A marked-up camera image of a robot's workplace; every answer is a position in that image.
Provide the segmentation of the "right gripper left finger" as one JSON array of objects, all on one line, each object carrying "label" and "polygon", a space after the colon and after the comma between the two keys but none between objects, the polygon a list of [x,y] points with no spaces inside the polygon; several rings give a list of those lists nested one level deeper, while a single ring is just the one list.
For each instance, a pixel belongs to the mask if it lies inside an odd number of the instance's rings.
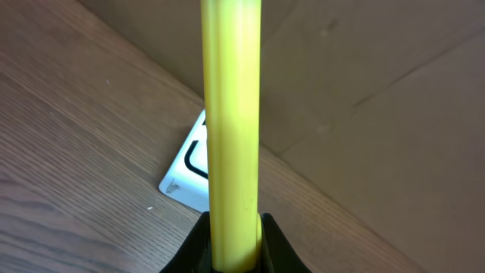
[{"label": "right gripper left finger", "polygon": [[209,212],[203,212],[160,273],[212,273]]}]

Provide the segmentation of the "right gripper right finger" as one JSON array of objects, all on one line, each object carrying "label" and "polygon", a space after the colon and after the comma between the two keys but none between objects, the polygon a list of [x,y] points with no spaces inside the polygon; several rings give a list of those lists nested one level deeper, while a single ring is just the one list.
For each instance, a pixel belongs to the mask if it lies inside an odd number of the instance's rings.
[{"label": "right gripper right finger", "polygon": [[261,272],[311,273],[296,254],[271,214],[264,213],[261,216],[261,224]]}]

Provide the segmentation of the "yellow black item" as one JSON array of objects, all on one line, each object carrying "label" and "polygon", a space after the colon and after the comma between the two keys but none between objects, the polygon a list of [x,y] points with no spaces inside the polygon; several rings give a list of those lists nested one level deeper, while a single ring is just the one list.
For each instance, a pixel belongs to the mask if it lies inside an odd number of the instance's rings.
[{"label": "yellow black item", "polygon": [[261,0],[201,3],[212,267],[258,259]]}]

